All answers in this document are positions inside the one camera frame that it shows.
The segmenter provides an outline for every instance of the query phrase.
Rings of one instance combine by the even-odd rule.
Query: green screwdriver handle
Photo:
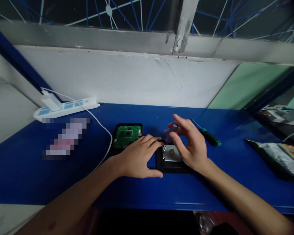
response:
[[[200,130],[202,135],[205,137],[205,139],[212,145],[212,146],[220,146],[221,142],[217,139],[213,134],[211,134],[209,131],[207,131],[205,128]]]

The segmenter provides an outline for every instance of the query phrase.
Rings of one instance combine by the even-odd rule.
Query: purple screwdriver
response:
[[[170,132],[177,132],[177,129],[178,129],[178,125],[176,123],[173,123],[170,130],[169,130],[169,133]],[[167,148],[167,145],[170,144],[172,142],[172,138],[171,136],[169,136],[169,134],[167,135],[167,138],[166,138],[166,146],[164,147],[163,149],[163,152],[166,150]]]

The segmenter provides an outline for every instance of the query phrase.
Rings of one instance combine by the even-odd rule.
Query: screwdriver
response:
[[[172,126],[170,127],[169,133],[170,133],[170,132],[177,132],[178,127],[179,127],[179,126],[178,126],[176,123],[173,123]],[[167,138],[166,138],[166,146],[164,147],[163,152],[166,150],[167,145],[168,145],[169,143],[171,143],[171,141],[172,141],[172,138],[171,138],[171,136],[169,135],[169,133],[168,133]]]
[[[202,128],[200,125],[198,125],[193,119],[191,119],[192,122],[194,122],[200,129],[198,129],[202,135],[205,137],[205,139],[212,145],[212,146],[220,146],[221,142],[215,137],[213,134],[211,134],[209,131],[207,131],[205,128]]]

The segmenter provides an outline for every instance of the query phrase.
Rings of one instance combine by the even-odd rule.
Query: blue table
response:
[[[172,121],[173,113],[193,118],[222,142],[220,147],[207,144],[208,157],[216,165],[278,211],[294,214],[294,183],[276,178],[244,141],[280,140],[247,113],[124,104],[102,104],[91,112],[112,134],[118,123],[142,123],[143,135],[162,138],[165,138],[163,131]],[[64,118],[89,116],[83,111]],[[0,203],[49,203],[89,174],[104,156],[110,142],[106,131],[93,121],[72,159],[42,161],[41,151],[50,139],[54,139],[54,133],[44,124],[34,121],[0,144]],[[155,155],[148,166],[155,167]],[[196,173],[165,174],[162,179],[122,177],[102,193],[94,206],[202,211],[229,209],[220,195]]]

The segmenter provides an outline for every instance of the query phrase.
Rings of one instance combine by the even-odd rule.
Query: green circuit board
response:
[[[119,126],[115,134],[113,148],[125,149],[141,137],[141,126]]]

